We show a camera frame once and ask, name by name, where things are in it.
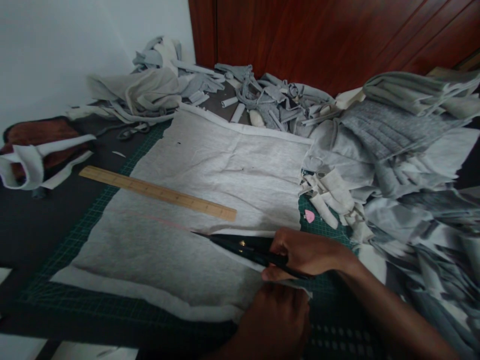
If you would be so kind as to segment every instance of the person's left hand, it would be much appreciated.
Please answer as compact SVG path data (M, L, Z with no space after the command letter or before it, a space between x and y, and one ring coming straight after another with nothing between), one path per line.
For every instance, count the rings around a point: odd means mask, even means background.
M207 359L299 359L310 336L308 301L304 290L264 284L237 333Z

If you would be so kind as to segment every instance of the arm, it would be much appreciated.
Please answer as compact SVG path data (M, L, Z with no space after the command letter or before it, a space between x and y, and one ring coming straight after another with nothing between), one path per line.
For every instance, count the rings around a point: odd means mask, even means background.
M300 359L310 335L305 291L266 283L240 320L236 334L203 360Z
M456 352L413 308L378 281L345 246L332 239L282 228L270 251L288 255L292 269L317 275L336 270L395 349L416 359L458 359ZM270 266L262 273L269 281L291 279Z

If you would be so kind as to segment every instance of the brown fabric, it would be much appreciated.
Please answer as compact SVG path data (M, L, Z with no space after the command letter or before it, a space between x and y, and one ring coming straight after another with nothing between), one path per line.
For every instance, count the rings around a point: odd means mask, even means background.
M6 134L5 145L1 148L0 154L13 153L13 145L37 146L79 136L80 134L70 127L68 121L64 118L20 122L9 129ZM43 158L43 168L45 170L53 168L75 153L78 152L78 156L80 156L88 149L88 144L83 143L66 150L52 152ZM24 169L20 163L12 163L11 167L17 180L25 176Z

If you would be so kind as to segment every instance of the hand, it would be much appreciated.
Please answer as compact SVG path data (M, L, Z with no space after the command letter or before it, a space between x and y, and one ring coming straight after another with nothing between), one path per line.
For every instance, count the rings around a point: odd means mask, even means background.
M270 251L288 256L286 265L289 268L310 275L319 275L328 270L348 272L358 263L353 252L338 241L288 227L282 227L275 233ZM273 264L263 270L261 277L265 281L294 279Z
M310 336L308 301L304 290L264 284L237 333L206 359L300 359Z

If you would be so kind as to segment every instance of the wooden ruler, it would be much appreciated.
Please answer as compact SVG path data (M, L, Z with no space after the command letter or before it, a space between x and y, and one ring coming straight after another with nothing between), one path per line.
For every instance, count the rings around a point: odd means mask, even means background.
M235 217L237 216L237 210L230 207L170 190L169 188L154 185L150 182L138 180L133 177L120 175L116 172L103 170L95 166L86 166L80 171L79 175L84 178L96 180L117 188L128 189L150 198L159 199L170 204L189 208L231 222L234 222Z

